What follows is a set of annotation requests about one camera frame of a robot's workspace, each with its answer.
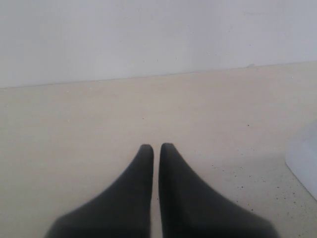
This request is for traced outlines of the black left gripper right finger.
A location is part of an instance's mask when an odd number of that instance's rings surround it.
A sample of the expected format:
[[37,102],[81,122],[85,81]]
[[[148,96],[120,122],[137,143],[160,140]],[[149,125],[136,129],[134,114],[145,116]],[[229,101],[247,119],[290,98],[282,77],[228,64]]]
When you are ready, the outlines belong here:
[[268,220],[234,204],[205,183],[172,143],[159,159],[159,203],[165,238],[277,238]]

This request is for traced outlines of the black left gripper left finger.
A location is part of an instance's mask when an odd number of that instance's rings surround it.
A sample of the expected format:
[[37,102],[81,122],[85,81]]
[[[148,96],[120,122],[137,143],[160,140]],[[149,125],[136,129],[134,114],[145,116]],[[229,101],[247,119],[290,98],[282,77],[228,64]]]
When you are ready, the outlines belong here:
[[121,176],[100,195],[59,217],[47,238],[149,238],[154,151],[140,146]]

